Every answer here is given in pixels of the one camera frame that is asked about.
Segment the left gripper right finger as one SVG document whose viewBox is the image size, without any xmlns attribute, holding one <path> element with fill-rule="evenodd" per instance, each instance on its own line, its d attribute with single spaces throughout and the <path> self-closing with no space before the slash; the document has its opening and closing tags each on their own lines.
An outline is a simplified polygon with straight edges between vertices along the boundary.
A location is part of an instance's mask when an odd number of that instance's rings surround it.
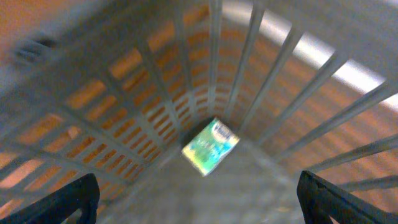
<svg viewBox="0 0 398 224">
<path fill-rule="evenodd" d="M 301 172 L 297 197 L 306 224 L 397 223 L 397 215 L 385 212 L 314 173 Z"/>
</svg>

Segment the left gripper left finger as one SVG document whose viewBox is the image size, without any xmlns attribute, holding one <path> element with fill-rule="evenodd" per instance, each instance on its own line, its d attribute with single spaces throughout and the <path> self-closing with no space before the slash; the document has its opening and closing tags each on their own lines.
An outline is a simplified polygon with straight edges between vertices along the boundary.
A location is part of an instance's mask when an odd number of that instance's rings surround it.
<svg viewBox="0 0 398 224">
<path fill-rule="evenodd" d="M 62 223 L 77 210 L 81 211 L 78 223 L 95 224 L 99 200 L 99 185 L 90 173 L 3 218 L 1 224 Z"/>
</svg>

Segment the small green tissue packet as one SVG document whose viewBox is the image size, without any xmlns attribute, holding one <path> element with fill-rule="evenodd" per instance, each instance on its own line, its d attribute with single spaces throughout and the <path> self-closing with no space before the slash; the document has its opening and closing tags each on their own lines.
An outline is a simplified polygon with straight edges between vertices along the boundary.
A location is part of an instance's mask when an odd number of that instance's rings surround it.
<svg viewBox="0 0 398 224">
<path fill-rule="evenodd" d="M 205 177 L 217 168 L 238 142 L 240 138 L 214 118 L 182 148 L 182 155 Z"/>
</svg>

